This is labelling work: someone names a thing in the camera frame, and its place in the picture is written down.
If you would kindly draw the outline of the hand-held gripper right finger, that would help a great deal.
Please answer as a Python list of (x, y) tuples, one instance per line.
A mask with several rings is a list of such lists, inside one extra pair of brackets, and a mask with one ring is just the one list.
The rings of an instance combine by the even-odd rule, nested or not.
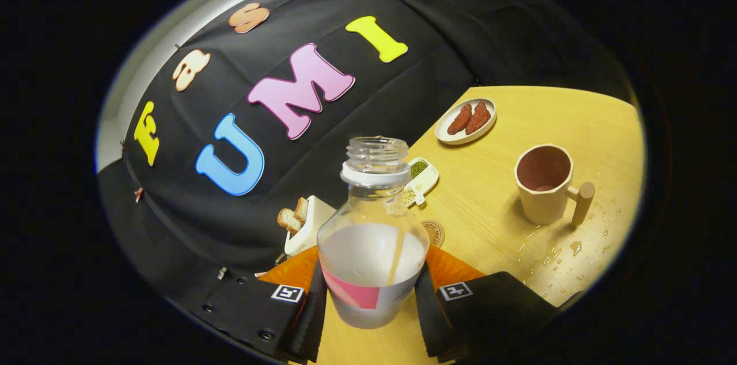
[(560, 313), (510, 273), (482, 273), (435, 245), (414, 292), (427, 355), (441, 363), (523, 353)]

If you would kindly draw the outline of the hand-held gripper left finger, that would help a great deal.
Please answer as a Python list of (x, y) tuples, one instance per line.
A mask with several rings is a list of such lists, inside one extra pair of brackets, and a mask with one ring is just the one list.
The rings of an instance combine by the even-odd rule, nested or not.
[(228, 274), (191, 307), (200, 320), (280, 362), (317, 361), (326, 283), (313, 245), (260, 277)]

